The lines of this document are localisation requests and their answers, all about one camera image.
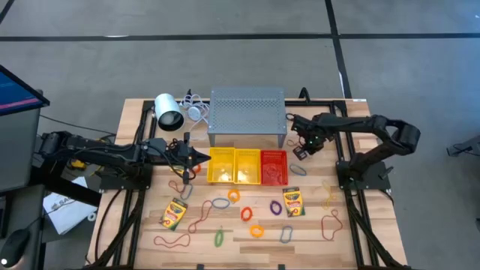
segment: yellow plastic tray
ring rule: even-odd
[[[260,185],[260,150],[235,150],[235,177],[233,181],[241,185]]]
[[[207,181],[210,183],[233,183],[235,148],[211,147]]]

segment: computer mouse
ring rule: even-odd
[[[0,251],[0,263],[6,268],[15,266],[20,258],[22,258],[29,238],[29,228],[18,229],[12,232]]]

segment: white paper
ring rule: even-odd
[[[72,183],[87,188],[87,182],[83,176],[76,178]],[[65,203],[68,203],[68,205],[64,205],[57,211],[49,214],[50,220],[59,235],[67,233],[91,213],[97,211],[97,207],[83,202],[72,201],[72,199],[57,193],[51,193],[49,196],[43,198],[43,208],[47,213],[57,209]]]

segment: gray floor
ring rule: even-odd
[[[339,32],[480,32],[480,2],[334,0]],[[171,35],[329,32],[324,1],[16,0],[0,35]],[[445,148],[480,132],[480,40],[342,40],[354,98],[422,132],[417,152],[393,157],[395,211],[409,264],[476,269],[480,263],[478,157]],[[281,86],[295,97],[341,98],[330,40],[3,42],[0,63],[79,125],[115,131],[125,98],[181,97],[192,88]],[[41,120],[39,133],[68,129]],[[48,245],[46,269],[79,267],[89,231]]]

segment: white lamp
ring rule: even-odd
[[[159,94],[155,98],[155,117],[164,131],[176,131],[185,123],[179,104],[171,94]]]

